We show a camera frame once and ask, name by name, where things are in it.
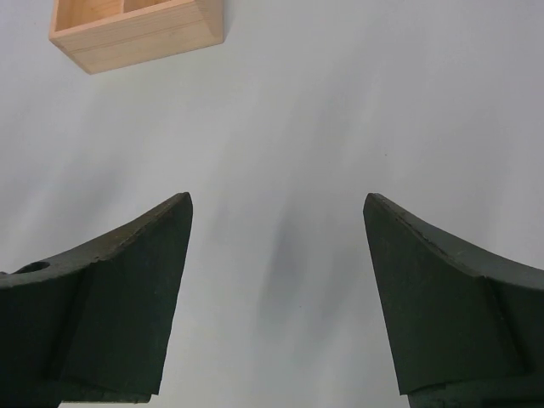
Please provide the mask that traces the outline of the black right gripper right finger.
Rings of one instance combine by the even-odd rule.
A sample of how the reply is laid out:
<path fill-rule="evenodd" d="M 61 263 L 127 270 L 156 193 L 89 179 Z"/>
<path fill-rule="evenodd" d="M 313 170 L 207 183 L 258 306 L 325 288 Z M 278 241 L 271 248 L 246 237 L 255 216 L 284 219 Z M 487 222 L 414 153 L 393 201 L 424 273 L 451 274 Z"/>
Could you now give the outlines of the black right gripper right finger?
<path fill-rule="evenodd" d="M 412 407 L 543 404 L 543 273 L 370 193 L 365 232 Z"/>

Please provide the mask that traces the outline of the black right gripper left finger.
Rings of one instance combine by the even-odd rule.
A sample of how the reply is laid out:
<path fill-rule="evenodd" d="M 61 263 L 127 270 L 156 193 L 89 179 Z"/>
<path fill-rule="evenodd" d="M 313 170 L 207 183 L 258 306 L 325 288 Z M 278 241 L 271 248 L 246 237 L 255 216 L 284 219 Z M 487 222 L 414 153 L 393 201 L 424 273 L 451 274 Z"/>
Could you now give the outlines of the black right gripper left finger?
<path fill-rule="evenodd" d="M 191 198 L 1 276 L 4 403 L 146 403 L 162 381 Z"/>

